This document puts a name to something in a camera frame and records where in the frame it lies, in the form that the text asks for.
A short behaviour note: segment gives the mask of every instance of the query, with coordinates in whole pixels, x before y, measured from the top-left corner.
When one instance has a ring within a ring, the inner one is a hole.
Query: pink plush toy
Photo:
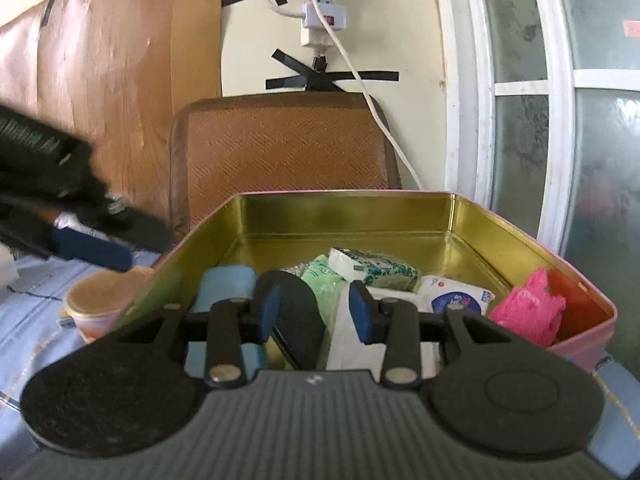
[[[527,278],[524,287],[516,286],[505,300],[489,313],[489,319],[520,337],[548,348],[556,340],[566,300],[548,293],[546,269],[538,269]]]

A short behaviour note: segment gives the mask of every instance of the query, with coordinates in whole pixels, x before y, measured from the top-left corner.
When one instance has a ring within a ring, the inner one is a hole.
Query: cream wall
[[[42,0],[1,0],[0,24]],[[297,0],[290,0],[295,5]],[[397,70],[399,82],[367,82],[385,111],[390,129],[428,189],[444,184],[446,103],[442,41],[436,0],[338,0],[347,7],[348,30],[340,34],[360,70]],[[223,94],[264,92],[264,80],[292,75],[270,59],[279,48],[307,64],[300,47],[300,22],[248,0],[223,11]],[[329,70],[347,70],[339,53]],[[355,82],[340,83],[357,91]],[[404,178],[411,186],[411,179]]]

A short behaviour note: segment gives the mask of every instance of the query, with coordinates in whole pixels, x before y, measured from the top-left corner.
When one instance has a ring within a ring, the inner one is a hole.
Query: round container
[[[105,335],[151,272],[149,267],[133,267],[124,273],[100,270],[72,286],[64,305],[82,338],[91,342]]]

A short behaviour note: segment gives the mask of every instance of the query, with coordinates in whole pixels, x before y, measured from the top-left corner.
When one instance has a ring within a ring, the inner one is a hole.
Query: open box
[[[593,369],[614,331],[615,306],[562,258],[461,196],[414,191],[235,196],[162,260],[116,326],[167,303],[192,303],[211,267],[245,264],[265,272],[328,254],[333,246],[392,254],[423,274],[487,288],[496,295],[492,306],[546,267],[551,292],[568,301],[550,349],[585,370]]]

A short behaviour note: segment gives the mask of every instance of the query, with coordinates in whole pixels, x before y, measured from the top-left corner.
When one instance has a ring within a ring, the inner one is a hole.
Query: white power plug
[[[334,0],[316,0],[316,2],[333,30],[344,30],[347,27],[347,12],[343,6],[336,4]],[[334,40],[324,29],[316,13],[313,0],[302,0],[302,14],[304,18],[300,33],[301,45],[319,52],[334,46]]]

